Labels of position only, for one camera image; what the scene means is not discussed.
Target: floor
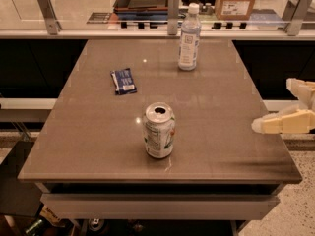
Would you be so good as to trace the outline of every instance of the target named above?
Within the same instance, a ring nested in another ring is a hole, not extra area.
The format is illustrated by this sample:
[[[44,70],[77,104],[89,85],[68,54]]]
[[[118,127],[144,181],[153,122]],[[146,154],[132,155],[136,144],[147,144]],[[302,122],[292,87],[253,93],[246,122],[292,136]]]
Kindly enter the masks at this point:
[[[31,133],[35,138],[38,133]],[[19,138],[16,133],[0,132],[0,163]],[[287,185],[280,193],[281,202],[263,219],[251,221],[239,236],[312,236],[315,235],[315,135],[283,135],[289,153],[303,181]],[[18,218],[17,228],[31,224],[28,218]],[[14,235],[4,216],[0,216],[0,235]]]

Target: bottle cap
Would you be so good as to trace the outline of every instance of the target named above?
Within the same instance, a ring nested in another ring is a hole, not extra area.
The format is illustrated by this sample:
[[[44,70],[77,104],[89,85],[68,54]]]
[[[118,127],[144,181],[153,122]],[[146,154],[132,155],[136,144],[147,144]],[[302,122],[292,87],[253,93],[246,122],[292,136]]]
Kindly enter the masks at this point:
[[[188,7],[188,13],[198,14],[199,13],[199,5],[195,3],[191,3]]]

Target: plastic bottle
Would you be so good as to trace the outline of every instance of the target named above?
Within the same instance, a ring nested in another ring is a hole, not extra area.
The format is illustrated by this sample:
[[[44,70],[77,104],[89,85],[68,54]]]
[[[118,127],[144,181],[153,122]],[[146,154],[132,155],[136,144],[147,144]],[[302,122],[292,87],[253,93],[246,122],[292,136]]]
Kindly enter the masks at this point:
[[[191,3],[188,15],[181,25],[178,67],[190,71],[196,68],[201,22],[198,18],[199,5]]]

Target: can on floor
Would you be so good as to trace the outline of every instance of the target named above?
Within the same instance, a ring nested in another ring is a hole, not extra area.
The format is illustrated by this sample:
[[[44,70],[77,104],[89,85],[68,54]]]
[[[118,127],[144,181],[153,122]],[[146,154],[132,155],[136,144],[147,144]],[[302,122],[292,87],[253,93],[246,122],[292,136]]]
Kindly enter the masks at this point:
[[[147,107],[143,116],[143,130],[147,153],[164,158],[173,150],[175,115],[169,105],[156,102]]]

